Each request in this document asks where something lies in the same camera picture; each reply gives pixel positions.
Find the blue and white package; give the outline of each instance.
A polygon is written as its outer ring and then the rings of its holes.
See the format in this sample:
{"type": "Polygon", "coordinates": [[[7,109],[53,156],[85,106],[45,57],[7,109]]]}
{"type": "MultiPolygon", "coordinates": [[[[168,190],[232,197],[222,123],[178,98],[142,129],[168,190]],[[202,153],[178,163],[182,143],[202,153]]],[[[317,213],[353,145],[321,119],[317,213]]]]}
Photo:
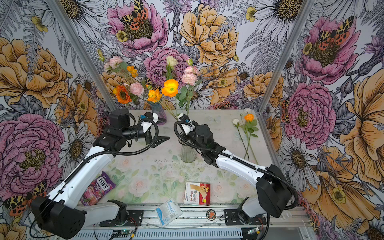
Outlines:
{"type": "Polygon", "coordinates": [[[172,198],[156,208],[156,213],[163,227],[183,214],[177,202],[172,198]]]}

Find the candy bag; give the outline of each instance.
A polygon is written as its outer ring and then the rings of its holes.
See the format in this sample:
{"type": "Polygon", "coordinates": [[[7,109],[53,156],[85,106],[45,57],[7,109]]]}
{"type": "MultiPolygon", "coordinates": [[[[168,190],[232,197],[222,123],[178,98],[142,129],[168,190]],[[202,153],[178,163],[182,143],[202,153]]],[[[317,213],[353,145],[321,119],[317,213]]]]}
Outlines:
{"type": "Polygon", "coordinates": [[[116,184],[112,182],[105,172],[102,172],[101,176],[91,182],[91,185],[81,196],[80,201],[84,206],[95,205],[100,198],[115,187],[116,184]]]}

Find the table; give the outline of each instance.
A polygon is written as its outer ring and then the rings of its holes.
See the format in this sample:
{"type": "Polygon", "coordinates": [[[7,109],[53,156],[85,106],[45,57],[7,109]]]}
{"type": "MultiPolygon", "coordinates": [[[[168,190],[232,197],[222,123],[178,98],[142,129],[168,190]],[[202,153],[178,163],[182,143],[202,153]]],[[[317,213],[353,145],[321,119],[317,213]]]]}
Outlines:
{"type": "MultiPolygon", "coordinates": [[[[142,115],[147,110],[130,111],[133,116],[142,115]]],[[[207,123],[214,134],[214,139],[229,151],[243,157],[244,146],[240,140],[233,119],[240,119],[243,110],[191,110],[189,117],[199,124],[207,123]]],[[[173,197],[178,203],[184,202],[186,182],[206,182],[211,184],[211,204],[239,204],[249,196],[257,195],[254,186],[226,172],[210,166],[198,154],[192,163],[180,160],[182,145],[173,131],[175,119],[167,113],[168,121],[159,126],[159,136],[170,136],[171,139],[135,156],[116,156],[104,171],[117,184],[100,202],[109,199],[119,200],[127,204],[162,204],[173,197]]],[[[242,138],[245,134],[239,129],[242,138]]],[[[259,137],[251,137],[251,146],[259,165],[272,164],[271,157],[261,131],[255,132],[259,137]]],[[[145,141],[133,141],[132,147],[126,145],[121,151],[132,152],[144,148],[145,141]]]]}

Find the round badge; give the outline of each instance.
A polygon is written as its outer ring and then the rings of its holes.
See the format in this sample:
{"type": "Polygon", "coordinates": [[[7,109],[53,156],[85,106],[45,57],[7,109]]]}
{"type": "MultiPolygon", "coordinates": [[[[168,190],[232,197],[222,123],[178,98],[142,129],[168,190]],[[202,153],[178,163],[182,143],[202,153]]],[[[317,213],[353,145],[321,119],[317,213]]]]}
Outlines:
{"type": "Polygon", "coordinates": [[[215,220],[216,219],[216,212],[213,209],[209,209],[207,211],[207,218],[208,218],[208,220],[211,220],[211,221],[215,220]]]}

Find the clear glass vase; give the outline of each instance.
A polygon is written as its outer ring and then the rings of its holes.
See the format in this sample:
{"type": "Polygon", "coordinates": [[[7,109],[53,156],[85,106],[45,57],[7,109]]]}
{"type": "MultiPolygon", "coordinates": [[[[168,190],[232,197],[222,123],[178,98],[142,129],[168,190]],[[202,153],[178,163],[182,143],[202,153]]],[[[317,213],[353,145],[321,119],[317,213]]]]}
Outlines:
{"type": "Polygon", "coordinates": [[[196,150],[190,146],[183,145],[181,147],[180,157],[183,162],[191,163],[197,159],[197,153],[196,150]]]}
{"type": "Polygon", "coordinates": [[[158,125],[164,125],[167,122],[167,115],[166,115],[163,107],[161,106],[161,104],[159,102],[153,103],[151,101],[147,101],[147,103],[151,106],[151,109],[152,109],[153,113],[157,113],[159,118],[164,118],[165,119],[164,122],[158,123],[158,125]]]}

